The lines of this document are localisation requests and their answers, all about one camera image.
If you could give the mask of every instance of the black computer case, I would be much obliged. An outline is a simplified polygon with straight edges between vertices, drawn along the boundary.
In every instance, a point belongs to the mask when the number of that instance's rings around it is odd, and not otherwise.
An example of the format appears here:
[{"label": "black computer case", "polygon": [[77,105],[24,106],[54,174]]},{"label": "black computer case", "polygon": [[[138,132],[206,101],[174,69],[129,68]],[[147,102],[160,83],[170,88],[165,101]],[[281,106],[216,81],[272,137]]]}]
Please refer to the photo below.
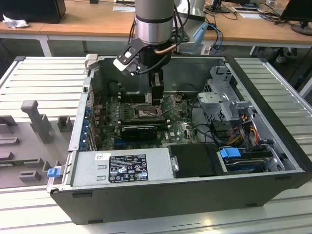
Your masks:
[{"label": "black computer case", "polygon": [[59,23],[65,11],[64,0],[0,0],[1,19]]}]

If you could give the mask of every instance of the copper pipe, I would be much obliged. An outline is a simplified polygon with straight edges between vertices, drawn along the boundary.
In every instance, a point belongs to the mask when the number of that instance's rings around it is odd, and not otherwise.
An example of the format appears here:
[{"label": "copper pipe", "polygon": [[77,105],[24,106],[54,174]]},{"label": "copper pipe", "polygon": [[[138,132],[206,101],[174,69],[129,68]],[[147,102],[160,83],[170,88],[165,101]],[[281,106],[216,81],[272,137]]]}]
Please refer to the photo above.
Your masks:
[{"label": "copper pipe", "polygon": [[173,45],[171,45],[171,46],[169,46],[168,48],[163,49],[163,50],[155,50],[155,54],[157,54],[157,55],[163,55],[163,54],[166,54],[166,53],[168,53],[168,52],[173,51],[174,49],[176,49],[176,44],[173,44]]}]

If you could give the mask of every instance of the white cloth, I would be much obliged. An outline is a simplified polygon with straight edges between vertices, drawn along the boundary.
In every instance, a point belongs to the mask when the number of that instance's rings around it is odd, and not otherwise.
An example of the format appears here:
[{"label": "white cloth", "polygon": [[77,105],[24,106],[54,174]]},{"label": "white cloth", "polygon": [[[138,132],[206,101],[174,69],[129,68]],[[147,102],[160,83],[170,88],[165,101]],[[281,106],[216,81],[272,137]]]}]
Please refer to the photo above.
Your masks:
[{"label": "white cloth", "polygon": [[20,19],[20,20],[15,20],[15,19],[10,19],[8,17],[6,17],[4,14],[3,14],[3,23],[8,26],[9,28],[23,28],[23,27],[28,27],[29,24],[27,24],[27,22],[23,19]]}]

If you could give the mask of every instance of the blue cable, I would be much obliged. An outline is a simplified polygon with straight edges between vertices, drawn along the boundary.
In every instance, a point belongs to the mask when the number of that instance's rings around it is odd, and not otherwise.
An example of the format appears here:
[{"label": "blue cable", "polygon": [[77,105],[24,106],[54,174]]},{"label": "blue cable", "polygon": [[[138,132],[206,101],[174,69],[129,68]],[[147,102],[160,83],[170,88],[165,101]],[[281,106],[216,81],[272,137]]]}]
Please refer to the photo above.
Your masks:
[{"label": "blue cable", "polygon": [[217,50],[216,50],[216,52],[215,52],[215,55],[216,55],[217,52],[218,52],[218,50],[220,49],[220,46],[221,46],[221,35],[220,35],[220,31],[219,31],[216,27],[214,27],[213,25],[211,25],[211,24],[209,24],[209,23],[208,23],[208,26],[212,27],[212,28],[218,33],[218,36],[219,36],[219,45],[218,45],[218,48],[217,48]]}]

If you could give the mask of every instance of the white paper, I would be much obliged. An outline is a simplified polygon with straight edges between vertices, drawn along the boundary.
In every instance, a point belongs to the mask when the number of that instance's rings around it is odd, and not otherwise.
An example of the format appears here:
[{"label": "white paper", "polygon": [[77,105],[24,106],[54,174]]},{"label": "white paper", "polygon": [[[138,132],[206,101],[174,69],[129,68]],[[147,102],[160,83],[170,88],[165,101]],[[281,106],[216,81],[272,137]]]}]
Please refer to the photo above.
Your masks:
[{"label": "white paper", "polygon": [[261,17],[260,17],[259,14],[240,13],[240,15],[241,15],[243,18],[246,18],[246,19],[261,19]]},{"label": "white paper", "polygon": [[23,19],[19,19],[19,20],[15,20],[15,19],[10,19],[8,17],[6,17],[4,14],[3,14],[3,20],[2,22],[8,26],[9,28],[13,28],[13,29],[16,29],[16,28],[23,28],[23,27],[28,27],[29,24],[27,24],[27,22]]},{"label": "white paper", "polygon": [[96,154],[95,160],[109,160],[111,153]]},{"label": "white paper", "polygon": [[130,7],[130,6],[114,6],[113,11],[126,11],[126,12],[135,12],[136,8],[135,7]]}]

